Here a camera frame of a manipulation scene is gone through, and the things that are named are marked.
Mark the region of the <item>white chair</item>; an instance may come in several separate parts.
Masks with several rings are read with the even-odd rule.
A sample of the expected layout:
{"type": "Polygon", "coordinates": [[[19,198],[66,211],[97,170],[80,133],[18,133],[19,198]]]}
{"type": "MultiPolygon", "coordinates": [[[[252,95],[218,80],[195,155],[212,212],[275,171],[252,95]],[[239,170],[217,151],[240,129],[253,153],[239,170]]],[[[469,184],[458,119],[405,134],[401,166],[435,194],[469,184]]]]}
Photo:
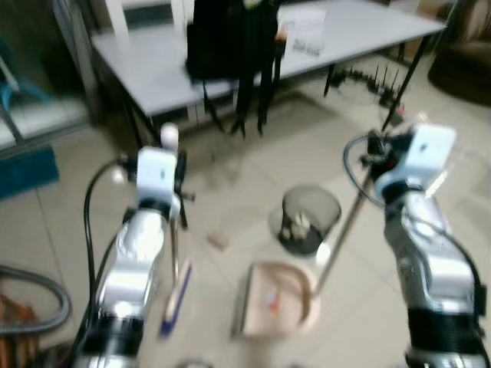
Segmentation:
{"type": "Polygon", "coordinates": [[[134,29],[173,27],[184,32],[196,0],[103,0],[113,33],[122,38],[134,29]]]}

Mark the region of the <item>small brown scrap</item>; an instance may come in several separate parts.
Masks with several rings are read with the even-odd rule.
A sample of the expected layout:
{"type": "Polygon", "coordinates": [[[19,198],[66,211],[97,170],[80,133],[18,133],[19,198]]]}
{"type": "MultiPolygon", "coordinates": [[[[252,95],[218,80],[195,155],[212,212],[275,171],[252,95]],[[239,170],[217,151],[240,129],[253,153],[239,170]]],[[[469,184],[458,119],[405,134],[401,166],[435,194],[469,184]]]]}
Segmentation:
{"type": "Polygon", "coordinates": [[[212,234],[206,236],[206,239],[212,248],[219,251],[226,250],[231,242],[228,235],[220,234],[220,232],[212,232],[212,234]]]}

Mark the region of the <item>beige long-handled dustpan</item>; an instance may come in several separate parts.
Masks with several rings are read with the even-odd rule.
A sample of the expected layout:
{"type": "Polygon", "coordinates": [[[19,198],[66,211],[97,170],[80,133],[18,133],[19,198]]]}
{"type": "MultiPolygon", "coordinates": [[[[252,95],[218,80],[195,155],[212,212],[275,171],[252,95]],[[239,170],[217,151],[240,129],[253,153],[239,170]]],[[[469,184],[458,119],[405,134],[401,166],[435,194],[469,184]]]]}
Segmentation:
{"type": "MultiPolygon", "coordinates": [[[[322,295],[328,278],[338,262],[341,246],[347,241],[359,212],[369,200],[367,190],[371,182],[371,174],[354,181],[354,201],[348,209],[332,192],[339,200],[341,217],[316,255],[259,260],[249,266],[242,283],[235,336],[243,339],[284,339],[315,328],[322,316],[322,295]]],[[[319,183],[298,185],[322,186],[330,192],[319,183]]],[[[270,234],[276,239],[282,220],[283,197],[279,208],[268,214],[270,234]]]]}

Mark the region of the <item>black mesh waste basket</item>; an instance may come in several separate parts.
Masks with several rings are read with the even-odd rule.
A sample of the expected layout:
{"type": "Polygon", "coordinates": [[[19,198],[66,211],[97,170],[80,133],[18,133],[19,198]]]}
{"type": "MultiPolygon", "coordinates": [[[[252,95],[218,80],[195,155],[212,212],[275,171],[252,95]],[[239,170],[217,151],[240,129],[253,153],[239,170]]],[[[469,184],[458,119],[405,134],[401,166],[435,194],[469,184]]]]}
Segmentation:
{"type": "Polygon", "coordinates": [[[316,255],[340,217],[341,206],[332,192],[302,183],[284,194],[277,239],[291,255],[316,255]]]}

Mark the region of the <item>broom with blue bristle base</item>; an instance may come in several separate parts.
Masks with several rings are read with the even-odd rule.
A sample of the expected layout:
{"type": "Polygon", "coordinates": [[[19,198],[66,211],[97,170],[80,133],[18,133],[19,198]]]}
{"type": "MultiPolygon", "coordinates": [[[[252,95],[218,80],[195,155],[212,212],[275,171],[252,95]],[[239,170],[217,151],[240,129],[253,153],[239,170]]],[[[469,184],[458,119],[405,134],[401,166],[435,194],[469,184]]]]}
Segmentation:
{"type": "MultiPolygon", "coordinates": [[[[180,148],[180,130],[175,123],[165,123],[160,129],[160,142],[165,150],[178,153],[180,148]]],[[[192,262],[182,261],[179,255],[180,241],[178,230],[187,229],[186,206],[181,206],[176,220],[170,224],[170,255],[173,269],[173,285],[168,297],[167,305],[163,312],[163,321],[159,336],[162,339],[171,337],[179,321],[182,303],[185,300],[187,285],[189,285],[190,274],[192,274],[192,262]]]]}

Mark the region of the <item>grey table with black legs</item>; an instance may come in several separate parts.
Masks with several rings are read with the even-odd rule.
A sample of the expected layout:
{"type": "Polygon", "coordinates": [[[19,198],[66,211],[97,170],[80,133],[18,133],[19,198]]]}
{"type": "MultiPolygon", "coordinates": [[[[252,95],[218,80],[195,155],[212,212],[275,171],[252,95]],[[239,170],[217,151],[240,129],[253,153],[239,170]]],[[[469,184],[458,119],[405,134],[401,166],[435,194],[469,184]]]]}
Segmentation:
{"type": "MultiPolygon", "coordinates": [[[[428,40],[445,29],[441,21],[368,0],[320,0],[285,5],[282,9],[322,9],[327,13],[323,52],[315,58],[288,46],[282,62],[283,80],[411,40],[428,40]]],[[[99,34],[92,42],[96,54],[126,91],[127,107],[137,113],[138,120],[152,134],[158,132],[162,113],[194,107],[203,100],[200,85],[194,84],[185,70],[185,35],[175,28],[164,25],[137,29],[125,38],[99,34]]],[[[207,85],[210,97],[231,94],[235,88],[236,83],[228,81],[207,85]]]]}

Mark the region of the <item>black router with antennas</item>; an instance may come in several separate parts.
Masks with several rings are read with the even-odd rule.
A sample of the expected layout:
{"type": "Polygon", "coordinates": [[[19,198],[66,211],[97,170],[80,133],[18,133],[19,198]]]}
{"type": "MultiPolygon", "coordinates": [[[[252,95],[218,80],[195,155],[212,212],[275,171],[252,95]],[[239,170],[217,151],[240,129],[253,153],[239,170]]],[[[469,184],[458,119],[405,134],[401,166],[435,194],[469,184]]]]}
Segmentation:
{"type": "Polygon", "coordinates": [[[381,70],[378,64],[373,73],[358,69],[348,69],[337,71],[336,64],[330,64],[327,67],[327,77],[324,83],[322,96],[329,95],[331,88],[340,87],[346,81],[353,81],[357,84],[363,84],[369,94],[377,97],[377,102],[382,107],[397,107],[397,85],[400,81],[399,71],[395,71],[392,78],[389,78],[389,67],[381,70]]]}

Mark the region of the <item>blue mat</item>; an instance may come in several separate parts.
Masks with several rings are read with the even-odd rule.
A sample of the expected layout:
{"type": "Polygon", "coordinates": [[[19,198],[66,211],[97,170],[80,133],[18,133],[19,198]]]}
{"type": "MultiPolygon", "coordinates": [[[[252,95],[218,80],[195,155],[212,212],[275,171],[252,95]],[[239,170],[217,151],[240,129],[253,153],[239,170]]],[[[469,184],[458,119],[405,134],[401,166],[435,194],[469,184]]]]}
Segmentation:
{"type": "Polygon", "coordinates": [[[50,185],[59,179],[56,156],[49,146],[0,159],[0,200],[50,185]]]}

